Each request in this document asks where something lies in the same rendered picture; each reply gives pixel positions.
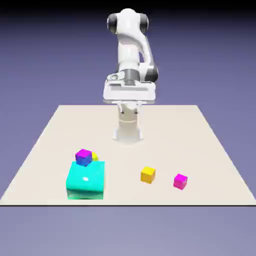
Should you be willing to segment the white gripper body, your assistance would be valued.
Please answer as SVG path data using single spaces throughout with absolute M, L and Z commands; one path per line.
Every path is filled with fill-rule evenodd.
M 135 85 L 125 85 L 124 80 L 106 80 L 103 99 L 108 103 L 120 101 L 154 102 L 156 99 L 156 84 L 136 80 Z

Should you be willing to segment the small purple cube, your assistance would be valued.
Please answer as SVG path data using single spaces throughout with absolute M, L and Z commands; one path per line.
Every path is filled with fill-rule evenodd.
M 75 154 L 75 161 L 80 166 L 88 166 L 93 160 L 92 152 L 90 150 L 81 149 Z

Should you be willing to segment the small magenta cube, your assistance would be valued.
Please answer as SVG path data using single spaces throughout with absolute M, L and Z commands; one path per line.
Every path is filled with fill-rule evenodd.
M 183 190 L 187 185 L 188 177 L 178 173 L 173 180 L 173 186 L 177 189 Z

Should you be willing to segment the large cyan box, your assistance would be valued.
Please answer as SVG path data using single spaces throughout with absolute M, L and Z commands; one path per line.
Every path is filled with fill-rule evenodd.
M 105 162 L 92 161 L 87 166 L 72 162 L 66 178 L 70 200 L 102 200 L 105 186 Z

